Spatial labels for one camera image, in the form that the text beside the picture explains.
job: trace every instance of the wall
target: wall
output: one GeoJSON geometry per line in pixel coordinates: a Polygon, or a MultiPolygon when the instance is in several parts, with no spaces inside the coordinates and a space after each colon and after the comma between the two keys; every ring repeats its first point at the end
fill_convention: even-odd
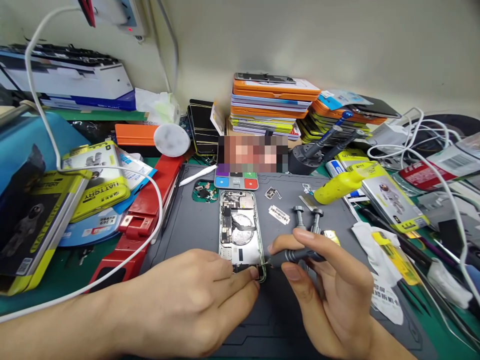
{"type": "MultiPolygon", "coordinates": [[[[233,73],[258,70],[379,97],[401,112],[419,106],[480,115],[476,0],[163,1],[179,43],[176,97],[183,106],[190,98],[218,99],[227,109],[233,73]]],[[[151,3],[170,75],[171,41],[151,3]]],[[[29,36],[48,9],[67,4],[8,6],[29,36]]],[[[165,89],[151,38],[139,45],[110,25],[88,28],[78,14],[56,19],[43,38],[116,56],[135,86],[165,89]]]]}

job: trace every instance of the gray silicone mat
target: gray silicone mat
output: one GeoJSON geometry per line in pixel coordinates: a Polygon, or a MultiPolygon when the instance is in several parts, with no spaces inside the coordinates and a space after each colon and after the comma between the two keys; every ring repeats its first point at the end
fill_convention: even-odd
{"type": "MultiPolygon", "coordinates": [[[[196,174],[204,167],[186,164],[182,178],[185,179],[196,174]]],[[[211,172],[200,179],[212,181],[214,175],[215,172],[211,172]]],[[[298,197],[304,194],[302,183],[309,183],[313,189],[317,189],[326,181],[328,179],[325,177],[282,173],[258,174],[259,189],[254,193],[265,254],[268,254],[267,246],[277,235],[292,233],[296,226],[295,214],[292,211],[295,205],[302,205],[306,209],[303,221],[307,228],[310,228],[313,217],[298,197]],[[271,200],[267,199],[264,194],[269,187],[277,189],[282,199],[279,199],[278,196],[274,196],[271,200]],[[270,205],[275,205],[290,215],[288,225],[283,225],[269,214],[270,205]]],[[[142,272],[189,249],[200,248],[218,252],[220,203],[218,201],[212,203],[194,201],[192,199],[194,184],[195,181],[192,181],[178,189],[173,199],[165,231],[155,245],[150,247],[143,263],[142,272]]],[[[324,217],[320,220],[322,230],[335,230],[341,246],[372,269],[366,254],[350,230],[356,220],[344,202],[338,200],[330,205],[319,207],[324,212],[324,217]]],[[[402,304],[403,325],[393,324],[380,312],[373,309],[372,316],[418,359],[436,359],[437,353],[413,314],[409,303],[398,288],[394,290],[402,304]]],[[[297,299],[285,276],[281,270],[270,268],[267,270],[266,281],[261,284],[260,294],[252,312],[226,339],[214,356],[323,358],[307,337],[297,299]]]]}

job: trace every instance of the blurred screen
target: blurred screen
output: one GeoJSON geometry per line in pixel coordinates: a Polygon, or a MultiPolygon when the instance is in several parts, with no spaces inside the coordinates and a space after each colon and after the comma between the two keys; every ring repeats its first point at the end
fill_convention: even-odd
{"type": "Polygon", "coordinates": [[[218,169],[222,173],[288,172],[286,136],[220,136],[218,169]]]}

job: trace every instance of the orange packaging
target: orange packaging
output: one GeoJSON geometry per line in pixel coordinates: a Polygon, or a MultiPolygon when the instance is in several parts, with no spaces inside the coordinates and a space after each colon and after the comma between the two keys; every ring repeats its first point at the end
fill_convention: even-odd
{"type": "Polygon", "coordinates": [[[287,119],[303,119],[309,113],[298,111],[283,111],[283,110],[270,110],[260,109],[252,107],[230,106],[230,113],[236,116],[249,116],[249,117],[271,117],[271,118],[287,118],[287,119]]]}
{"type": "Polygon", "coordinates": [[[115,133],[118,146],[154,147],[154,132],[158,126],[116,124],[115,133]]]}
{"type": "Polygon", "coordinates": [[[294,78],[295,84],[233,80],[235,95],[257,98],[286,99],[300,101],[315,101],[320,95],[320,89],[305,79],[294,78]]]}
{"type": "MultiPolygon", "coordinates": [[[[311,103],[311,109],[321,117],[330,119],[340,119],[345,109],[339,108],[337,110],[330,110],[327,105],[321,102],[318,98],[311,103]]],[[[353,113],[353,117],[348,119],[356,123],[381,125],[387,120],[386,117],[372,117],[368,118],[357,113],[353,113]]]]}

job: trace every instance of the hand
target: hand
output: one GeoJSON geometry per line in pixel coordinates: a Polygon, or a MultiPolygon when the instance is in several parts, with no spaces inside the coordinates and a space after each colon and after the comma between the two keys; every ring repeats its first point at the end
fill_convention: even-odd
{"type": "Polygon", "coordinates": [[[252,310],[258,275],[255,267],[233,274],[230,261],[194,249],[111,286],[120,305],[114,310],[122,319],[121,351],[146,358],[207,357],[252,310]]]}
{"type": "Polygon", "coordinates": [[[323,355],[340,359],[365,359],[369,355],[374,320],[370,304],[374,280],[369,269],[331,239],[294,229],[280,235],[268,250],[308,247],[327,261],[306,263],[317,273],[319,292],[297,264],[286,262],[287,277],[303,315],[303,325],[313,346],[323,355]]]}

